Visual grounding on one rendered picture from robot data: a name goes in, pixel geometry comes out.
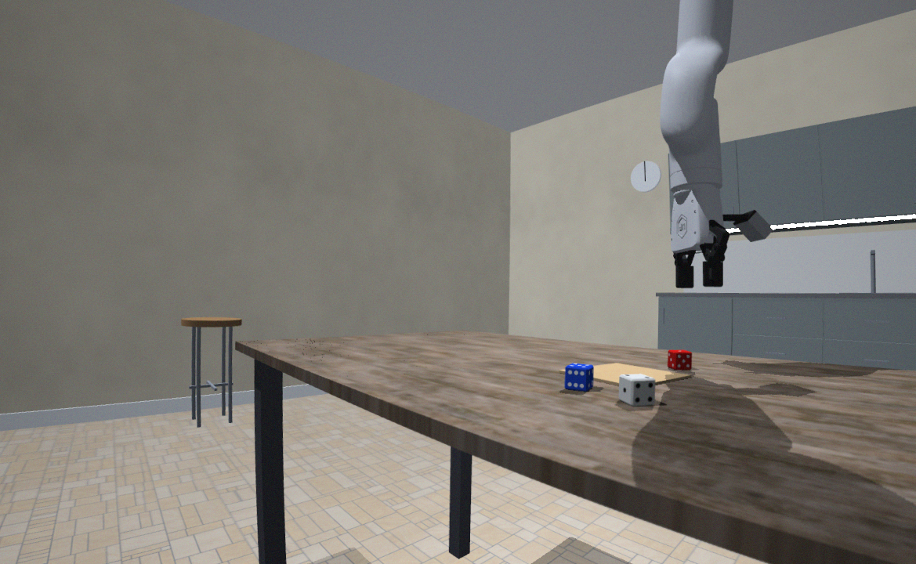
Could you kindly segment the red die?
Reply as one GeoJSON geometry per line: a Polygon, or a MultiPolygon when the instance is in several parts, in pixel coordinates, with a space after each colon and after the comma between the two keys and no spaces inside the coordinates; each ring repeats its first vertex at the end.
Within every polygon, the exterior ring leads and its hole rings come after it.
{"type": "Polygon", "coordinates": [[[693,353],[686,350],[668,350],[668,367],[671,369],[691,369],[693,353]]]}

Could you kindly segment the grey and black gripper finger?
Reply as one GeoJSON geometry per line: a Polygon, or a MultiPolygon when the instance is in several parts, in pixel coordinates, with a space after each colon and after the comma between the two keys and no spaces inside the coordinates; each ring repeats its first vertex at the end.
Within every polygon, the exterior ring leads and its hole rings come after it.
{"type": "Polygon", "coordinates": [[[693,264],[695,253],[697,250],[674,253],[675,286],[677,288],[693,288],[693,266],[691,264],[693,264]]]}
{"type": "Polygon", "coordinates": [[[715,220],[709,220],[709,229],[718,239],[713,236],[713,244],[704,242],[699,245],[707,261],[704,262],[704,287],[722,287],[724,252],[727,249],[730,232],[715,220]]]}

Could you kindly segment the beige flat mat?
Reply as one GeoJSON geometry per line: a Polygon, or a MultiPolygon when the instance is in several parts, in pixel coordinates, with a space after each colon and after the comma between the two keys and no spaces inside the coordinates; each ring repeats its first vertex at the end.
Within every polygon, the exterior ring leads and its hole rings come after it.
{"type": "Polygon", "coordinates": [[[611,385],[619,386],[619,376],[622,374],[644,374],[646,376],[651,376],[656,379],[655,385],[672,381],[683,381],[683,379],[691,378],[691,375],[688,374],[674,374],[674,372],[646,367],[631,367],[631,365],[617,362],[594,367],[594,381],[611,383],[611,385]]]}

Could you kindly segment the blue die with white pips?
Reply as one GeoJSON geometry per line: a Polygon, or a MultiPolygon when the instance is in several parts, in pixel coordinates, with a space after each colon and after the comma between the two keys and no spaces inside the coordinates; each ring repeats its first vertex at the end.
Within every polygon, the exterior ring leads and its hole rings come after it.
{"type": "Polygon", "coordinates": [[[593,388],[594,367],[588,364],[572,363],[565,367],[565,389],[583,390],[593,388]]]}

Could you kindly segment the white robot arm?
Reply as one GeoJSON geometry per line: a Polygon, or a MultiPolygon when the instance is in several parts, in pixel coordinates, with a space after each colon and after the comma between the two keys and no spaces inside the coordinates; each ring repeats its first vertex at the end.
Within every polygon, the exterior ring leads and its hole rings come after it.
{"type": "MultiPolygon", "coordinates": [[[[722,189],[718,74],[729,59],[733,0],[680,0],[676,55],[668,62],[661,93],[661,133],[668,143],[672,192],[695,186],[722,189]]],[[[768,238],[756,210],[723,215],[749,242],[768,238]]]]}

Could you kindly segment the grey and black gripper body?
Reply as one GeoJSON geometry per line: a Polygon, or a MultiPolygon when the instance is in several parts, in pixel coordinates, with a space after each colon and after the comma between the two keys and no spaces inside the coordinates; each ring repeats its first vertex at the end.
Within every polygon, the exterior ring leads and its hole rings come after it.
{"type": "Polygon", "coordinates": [[[723,227],[722,198],[719,194],[720,189],[712,186],[674,190],[672,252],[698,252],[701,251],[699,245],[704,242],[713,244],[715,235],[709,229],[709,220],[715,220],[723,227]]]}

